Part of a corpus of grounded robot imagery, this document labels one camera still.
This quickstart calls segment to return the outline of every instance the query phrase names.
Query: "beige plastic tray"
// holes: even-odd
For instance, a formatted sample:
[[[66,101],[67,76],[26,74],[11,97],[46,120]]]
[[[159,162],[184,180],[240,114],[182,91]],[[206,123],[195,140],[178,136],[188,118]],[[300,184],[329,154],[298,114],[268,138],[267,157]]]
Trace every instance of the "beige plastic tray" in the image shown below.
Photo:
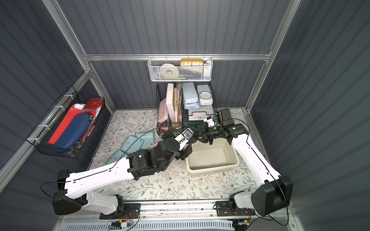
[[[230,171],[240,163],[238,155],[226,139],[217,138],[213,144],[197,141],[186,158],[186,169],[192,176]]]

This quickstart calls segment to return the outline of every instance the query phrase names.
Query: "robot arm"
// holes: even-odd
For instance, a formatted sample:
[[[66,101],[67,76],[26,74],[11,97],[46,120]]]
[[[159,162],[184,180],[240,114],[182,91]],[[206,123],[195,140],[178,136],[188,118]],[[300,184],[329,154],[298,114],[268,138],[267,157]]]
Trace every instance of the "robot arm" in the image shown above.
[[[239,208],[254,208],[260,215],[265,216],[289,205],[292,181],[287,176],[281,177],[267,162],[253,143],[252,137],[247,134],[238,135],[233,138],[231,145],[255,176],[258,187],[253,193],[242,191],[231,195],[231,209],[236,211]]]
[[[58,174],[58,191],[54,193],[53,208],[57,215],[74,213],[80,209],[101,212],[101,219],[122,216],[123,198],[119,195],[106,196],[93,190],[117,181],[139,179],[165,171],[183,148],[193,132],[186,129],[177,137],[166,137],[156,147],[138,150],[115,163],[89,171],[72,173],[62,170]]]
[[[165,171],[174,158],[184,160],[192,152],[197,140],[212,144],[215,138],[225,138],[241,155],[256,178],[255,192],[241,191],[230,196],[231,210],[254,208],[264,216],[289,205],[293,183],[266,161],[242,124],[234,124],[230,110],[217,111],[218,126],[206,121],[197,129],[186,129],[175,137],[165,132],[162,141],[153,149],[139,150],[110,165],[93,170],[71,173],[62,170],[58,176],[58,191],[53,197],[57,215],[74,213],[80,209],[101,212],[101,219],[120,218],[125,211],[120,195],[106,196],[93,190],[121,180],[139,179]]]

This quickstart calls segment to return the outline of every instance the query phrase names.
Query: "light blue container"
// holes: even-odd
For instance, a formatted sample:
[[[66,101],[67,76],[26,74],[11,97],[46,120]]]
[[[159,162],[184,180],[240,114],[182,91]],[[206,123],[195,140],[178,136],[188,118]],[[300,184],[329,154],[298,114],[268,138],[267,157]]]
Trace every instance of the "light blue container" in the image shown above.
[[[137,137],[142,136],[147,131],[138,132],[136,134]],[[143,145],[141,146],[141,149],[150,148],[154,143],[154,131],[148,132],[144,136],[141,137],[141,139],[144,140]]]
[[[125,141],[123,141],[121,147],[112,153],[112,155],[105,161],[105,165],[114,163],[119,160],[119,158],[122,156],[123,153],[130,147],[132,143],[134,143],[129,150],[123,155],[122,158],[126,158],[128,154],[136,152],[137,150],[141,149],[141,146],[144,143],[143,139],[138,139],[137,141],[136,137],[134,136],[128,136]]]

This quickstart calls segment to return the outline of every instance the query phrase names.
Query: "corrugated metal wall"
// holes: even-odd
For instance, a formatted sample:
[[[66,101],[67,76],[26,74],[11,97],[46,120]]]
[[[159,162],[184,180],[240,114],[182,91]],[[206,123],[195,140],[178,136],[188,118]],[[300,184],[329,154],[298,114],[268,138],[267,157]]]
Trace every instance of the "corrugated metal wall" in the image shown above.
[[[41,1],[0,1],[0,54],[2,167],[83,69]],[[82,91],[97,95],[90,82]],[[109,117],[105,108],[77,160],[30,155],[0,194],[0,230],[52,230],[57,216],[40,185],[65,168],[85,171]]]
[[[81,92],[97,95],[90,81]],[[0,194],[0,230],[53,229],[58,216],[54,214],[52,199],[42,193],[40,185],[55,181],[62,169],[69,169],[72,172],[86,171],[110,115],[105,107],[91,135],[81,147],[78,159],[46,156],[38,151],[29,156]],[[47,184],[43,188],[51,196],[57,190],[56,184]]]
[[[288,0],[58,1],[86,53],[268,52]]]
[[[269,52],[289,0],[63,0],[86,53],[255,54]],[[117,108],[154,108],[145,61],[94,61]],[[262,61],[215,61],[219,106],[244,107]]]
[[[306,231],[368,230],[370,1],[303,1],[257,101]]]
[[[0,1],[0,166],[83,73],[40,1]]]
[[[155,108],[157,82],[146,61],[93,61],[117,108]],[[212,88],[217,106],[247,104],[263,61],[214,61]]]

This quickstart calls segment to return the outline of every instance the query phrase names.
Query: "wire basket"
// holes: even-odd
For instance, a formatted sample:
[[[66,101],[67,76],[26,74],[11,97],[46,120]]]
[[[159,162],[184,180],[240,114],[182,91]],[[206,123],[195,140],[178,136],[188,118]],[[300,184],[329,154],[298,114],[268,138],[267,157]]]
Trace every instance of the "wire basket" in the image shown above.
[[[182,110],[182,127],[183,128],[196,128],[203,124],[202,120],[189,120],[189,116],[193,116],[194,112],[205,112],[207,116],[214,117],[217,111],[217,104],[215,99],[215,94],[213,93],[212,85],[210,82],[194,82],[195,87],[198,85],[209,85],[211,90],[213,104],[212,105],[204,105],[200,106],[199,108],[195,109],[183,109]]]
[[[170,132],[172,132],[174,135],[179,135],[182,131],[184,131],[186,128],[196,128],[202,125],[204,122],[202,120],[189,120],[189,115],[192,116],[194,112],[205,112],[208,116],[215,116],[217,111],[217,104],[215,95],[212,90],[212,86],[210,82],[194,82],[195,87],[197,85],[203,85],[207,84],[209,85],[209,88],[212,93],[213,98],[213,104],[212,105],[206,105],[206,106],[200,106],[200,108],[196,109],[184,109],[182,107],[182,122],[179,123],[171,123],[168,121],[165,121],[163,123],[157,123],[157,133],[158,135],[163,135],[164,130],[159,128],[161,126],[171,126],[179,129],[169,129]],[[157,114],[159,112],[159,104],[160,102],[166,98],[167,94],[167,83],[159,83],[157,84]]]
[[[166,98],[166,94],[167,94],[167,83],[157,84],[157,115],[159,114],[159,104],[164,98]],[[181,122],[169,122],[168,120],[166,120],[163,123],[157,123],[157,133],[160,136],[163,135],[165,131],[162,128],[160,128],[162,126],[170,126],[176,128],[176,129],[169,128],[169,131],[175,135],[179,135],[182,132]]]
[[[196,82],[211,81],[212,57],[203,60],[204,66],[180,67],[180,58],[175,60],[149,57],[148,68],[151,81],[159,82]]]
[[[76,103],[84,103],[86,104],[91,98],[101,98],[99,96],[90,95],[82,92],[74,92],[70,97],[63,103],[63,105],[58,106],[59,110],[53,118],[50,120],[50,122],[47,125],[44,125],[43,130],[39,133],[38,137],[36,139],[27,139],[28,142],[30,142],[37,151],[39,151],[41,154],[49,155],[49,156],[61,156],[61,157],[68,157],[68,158],[78,158],[78,153],[80,150],[80,147],[84,145],[84,142],[86,139],[88,139],[90,133],[95,127],[96,121],[99,119],[99,116],[102,114],[102,110],[104,108],[104,101],[101,106],[100,112],[97,116],[91,115],[92,122],[84,135],[79,139],[79,141],[72,146],[70,149],[64,151],[64,152],[56,152],[54,151],[54,145],[49,144],[48,141],[54,134],[55,130],[58,128],[62,120],[64,119],[65,115],[67,114],[68,110],[72,107],[72,105]]]

